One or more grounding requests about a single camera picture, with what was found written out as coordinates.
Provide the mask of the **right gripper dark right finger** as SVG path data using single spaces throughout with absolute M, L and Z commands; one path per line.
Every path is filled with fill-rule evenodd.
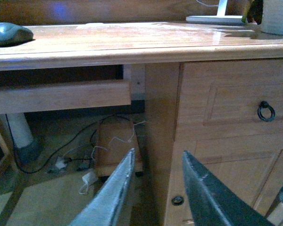
M 189 151 L 182 156 L 183 180 L 196 226 L 271 226 Z

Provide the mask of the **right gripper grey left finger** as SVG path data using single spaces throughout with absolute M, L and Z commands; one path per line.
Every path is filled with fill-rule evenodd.
M 128 151 L 92 201 L 70 222 L 71 226 L 130 225 L 134 191 L 135 149 Z

